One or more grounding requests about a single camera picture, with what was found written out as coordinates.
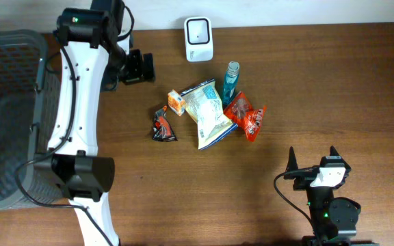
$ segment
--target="chip bag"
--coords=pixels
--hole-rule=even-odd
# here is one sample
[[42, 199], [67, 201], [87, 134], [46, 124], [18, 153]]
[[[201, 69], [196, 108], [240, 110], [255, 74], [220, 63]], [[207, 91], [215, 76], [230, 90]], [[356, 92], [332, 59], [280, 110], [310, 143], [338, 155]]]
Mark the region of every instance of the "chip bag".
[[247, 140], [253, 142], [261, 129], [266, 109], [267, 107], [264, 106], [263, 109], [253, 110], [244, 93], [239, 92], [230, 105], [225, 108], [224, 115], [243, 128]]
[[167, 105], [163, 106], [160, 110], [156, 111], [155, 117], [153, 117], [153, 130], [155, 131], [153, 140], [164, 142], [177, 141], [176, 135], [165, 117], [167, 108]]
[[209, 79], [181, 93], [186, 112], [197, 123], [199, 150], [214, 145], [237, 128], [223, 114], [222, 101], [214, 85], [215, 79]]

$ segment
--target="small box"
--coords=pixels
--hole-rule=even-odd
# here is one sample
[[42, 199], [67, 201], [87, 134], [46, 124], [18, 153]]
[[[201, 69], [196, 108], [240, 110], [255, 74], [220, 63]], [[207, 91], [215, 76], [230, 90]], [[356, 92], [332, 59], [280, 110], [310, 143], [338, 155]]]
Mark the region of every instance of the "small box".
[[175, 90], [168, 93], [168, 106], [181, 116], [185, 112], [186, 102]]

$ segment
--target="wood grain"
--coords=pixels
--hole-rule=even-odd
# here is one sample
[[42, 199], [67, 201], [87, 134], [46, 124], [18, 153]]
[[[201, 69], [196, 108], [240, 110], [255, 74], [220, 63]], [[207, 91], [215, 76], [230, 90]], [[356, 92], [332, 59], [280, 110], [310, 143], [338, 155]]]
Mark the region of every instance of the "wood grain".
[[[363, 206], [357, 240], [394, 245], [394, 23], [214, 29], [214, 58], [186, 61], [183, 32], [135, 31], [157, 80], [103, 93], [100, 156], [116, 162], [110, 206], [121, 241], [136, 245], [238, 245], [299, 240], [306, 219], [273, 189], [293, 146], [301, 167], [334, 145], [352, 166], [336, 196]], [[50, 54], [58, 47], [50, 36]], [[168, 112], [179, 141], [151, 140], [152, 116], [171, 90], [241, 64], [238, 89], [267, 106], [254, 143], [240, 130], [205, 151], [188, 115]], [[280, 189], [304, 210], [306, 194]], [[75, 213], [0, 212], [0, 245], [82, 245]]]

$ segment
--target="gray basket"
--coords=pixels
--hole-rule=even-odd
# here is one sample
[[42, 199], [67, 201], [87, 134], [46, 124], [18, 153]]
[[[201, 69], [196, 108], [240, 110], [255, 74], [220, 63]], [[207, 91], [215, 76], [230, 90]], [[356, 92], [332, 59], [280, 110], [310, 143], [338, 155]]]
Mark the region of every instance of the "gray basket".
[[[14, 170], [35, 153], [46, 152], [60, 92], [60, 82], [44, 69], [47, 43], [33, 31], [0, 32], [0, 210], [36, 206], [23, 197]], [[37, 200], [52, 203], [61, 192], [34, 170], [20, 175]]]

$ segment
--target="label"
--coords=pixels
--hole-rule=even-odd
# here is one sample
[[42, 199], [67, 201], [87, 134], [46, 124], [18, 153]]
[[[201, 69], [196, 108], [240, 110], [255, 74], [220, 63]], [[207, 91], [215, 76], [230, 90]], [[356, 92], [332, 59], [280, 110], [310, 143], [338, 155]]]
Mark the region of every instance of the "label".
[[203, 92], [205, 93], [206, 98], [217, 99], [217, 96], [215, 95], [215, 92], [212, 89], [212, 87], [206, 86], [205, 88], [203, 88]]

